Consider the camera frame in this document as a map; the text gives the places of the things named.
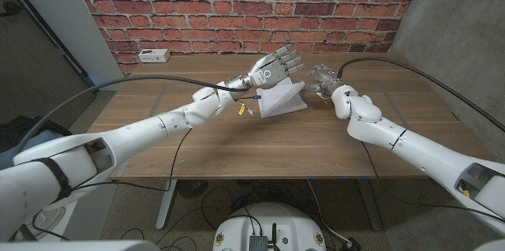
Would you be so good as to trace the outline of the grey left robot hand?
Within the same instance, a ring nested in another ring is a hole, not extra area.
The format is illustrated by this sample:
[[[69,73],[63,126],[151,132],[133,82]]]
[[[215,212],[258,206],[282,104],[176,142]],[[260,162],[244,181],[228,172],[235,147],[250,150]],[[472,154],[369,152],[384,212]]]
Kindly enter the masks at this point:
[[[297,57],[297,50],[293,49],[293,45],[287,44],[253,63],[245,75],[234,78],[227,83],[227,87],[244,90],[273,88],[289,75],[302,69],[305,64],[301,60],[302,57]]]

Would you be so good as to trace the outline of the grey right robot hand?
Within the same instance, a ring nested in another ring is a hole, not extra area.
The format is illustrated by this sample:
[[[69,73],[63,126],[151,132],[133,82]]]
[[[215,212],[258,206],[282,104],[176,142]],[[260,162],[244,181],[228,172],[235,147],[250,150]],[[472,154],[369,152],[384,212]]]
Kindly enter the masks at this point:
[[[313,66],[307,75],[314,77],[316,81],[307,83],[304,89],[310,92],[319,92],[323,96],[331,96],[337,88],[344,85],[340,79],[339,71],[329,69],[324,64]]]

